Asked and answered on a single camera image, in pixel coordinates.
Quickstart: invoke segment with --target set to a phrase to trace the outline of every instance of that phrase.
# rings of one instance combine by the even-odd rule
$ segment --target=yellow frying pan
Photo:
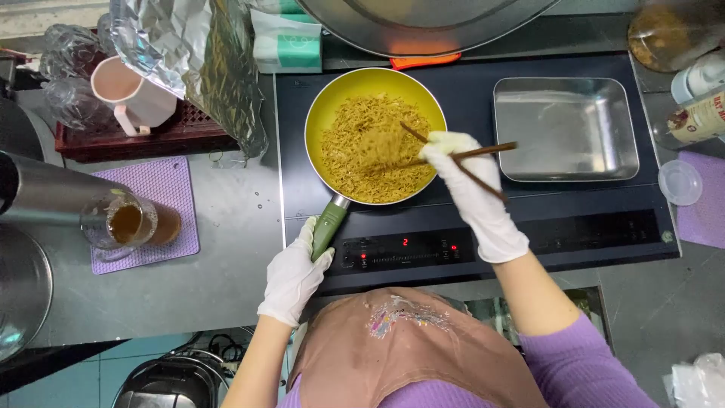
[[[428,119],[431,130],[447,130],[446,120],[440,105],[433,94],[420,82],[404,73],[387,68],[363,68],[345,73],[328,83],[312,102],[304,124],[304,143],[307,156],[318,176],[335,192],[330,203],[325,207],[315,226],[315,241],[312,245],[312,260],[316,260],[335,235],[340,223],[347,215],[347,207],[351,201],[368,205],[388,205],[399,203],[418,194],[426,188],[436,176],[420,181],[419,188],[402,200],[390,203],[367,203],[354,200],[340,194],[328,181],[330,175],[322,161],[322,132],[332,127],[335,112],[345,99],[356,96],[378,95],[387,93],[391,98],[400,97],[405,103],[417,105],[420,114]]]

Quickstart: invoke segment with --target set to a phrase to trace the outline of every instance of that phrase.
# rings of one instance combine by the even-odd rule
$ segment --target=induction cooktop
[[[502,176],[507,209],[549,272],[676,258],[672,217],[657,185],[658,164],[627,53],[459,62],[405,71],[436,97],[448,129],[494,142],[492,96],[507,77],[613,78],[626,90],[639,173],[625,181],[525,183]],[[344,73],[275,77],[282,211],[286,244],[318,215],[332,191],[305,149],[307,110],[318,92]],[[316,295],[392,285],[421,286],[494,277],[440,178],[394,205],[352,203],[332,246],[335,258]]]

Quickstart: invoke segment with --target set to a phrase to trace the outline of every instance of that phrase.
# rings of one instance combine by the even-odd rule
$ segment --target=chopsticks
[[[423,136],[422,134],[419,134],[417,131],[413,130],[408,125],[406,125],[404,122],[401,121],[400,126],[402,126],[403,129],[405,129],[408,133],[415,136],[416,139],[420,140],[423,143],[428,143],[428,139],[425,136]],[[502,192],[489,186],[488,184],[483,182],[481,179],[476,177],[475,174],[468,171],[467,168],[463,167],[463,165],[461,164],[461,161],[463,161],[463,159],[465,159],[465,158],[470,158],[473,156],[485,155],[485,154],[494,153],[494,152],[504,152],[506,150],[513,150],[517,146],[518,146],[518,144],[516,142],[508,142],[508,143],[504,143],[504,144],[497,144],[495,146],[481,147],[479,149],[469,150],[467,152],[452,153],[449,156],[453,159],[453,163],[455,163],[455,165],[466,176],[470,177],[471,180],[474,180],[476,182],[476,184],[478,184],[482,189],[486,190],[487,192],[490,192],[491,194],[496,196],[496,198],[501,200],[503,203],[506,203],[508,201],[508,198],[506,198],[506,196]],[[424,164],[424,163],[425,163],[424,160],[417,160],[417,161],[408,163],[408,164],[404,165],[403,167],[415,166],[415,165]]]

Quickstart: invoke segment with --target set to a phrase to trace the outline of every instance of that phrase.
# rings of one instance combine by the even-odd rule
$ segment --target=white glove
[[[274,317],[285,325],[299,326],[299,315],[310,296],[322,282],[323,273],[332,264],[335,248],[328,248],[312,263],[312,231],[318,217],[307,219],[299,237],[278,253],[267,266],[265,300],[257,314]]]
[[[481,259],[501,264],[524,255],[529,250],[529,239],[518,231],[501,200],[466,176],[448,156],[480,147],[468,134],[432,131],[428,134],[428,144],[420,151],[420,158],[435,167],[446,182],[460,217],[476,234]],[[464,159],[462,165],[484,183],[501,190],[498,165],[491,155]]]

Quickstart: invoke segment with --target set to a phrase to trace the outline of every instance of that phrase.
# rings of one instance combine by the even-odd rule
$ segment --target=glass cup
[[[129,256],[143,244],[164,245],[181,230],[173,208],[147,198],[112,189],[94,196],[80,212],[80,229],[97,251],[97,258],[113,262]]]

